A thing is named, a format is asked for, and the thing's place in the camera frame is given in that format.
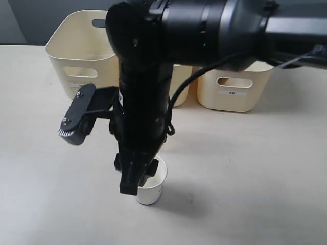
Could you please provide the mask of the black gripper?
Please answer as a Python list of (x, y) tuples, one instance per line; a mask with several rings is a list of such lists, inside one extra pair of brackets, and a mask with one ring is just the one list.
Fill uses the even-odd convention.
[(159, 161), (154, 157), (166, 139), (173, 64), (139, 71), (120, 62), (119, 69), (118, 98), (110, 123), (119, 146), (114, 167), (121, 173), (120, 193), (137, 196), (138, 188), (158, 169)]

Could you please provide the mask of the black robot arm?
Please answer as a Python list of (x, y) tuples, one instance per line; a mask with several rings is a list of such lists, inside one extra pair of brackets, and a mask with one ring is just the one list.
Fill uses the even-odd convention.
[(155, 175), (155, 156), (174, 134), (180, 93), (211, 71), (252, 63), (326, 69), (326, 4), (276, 1), (119, 1), (105, 19), (119, 61), (109, 124), (119, 151), (120, 192), (137, 195)]

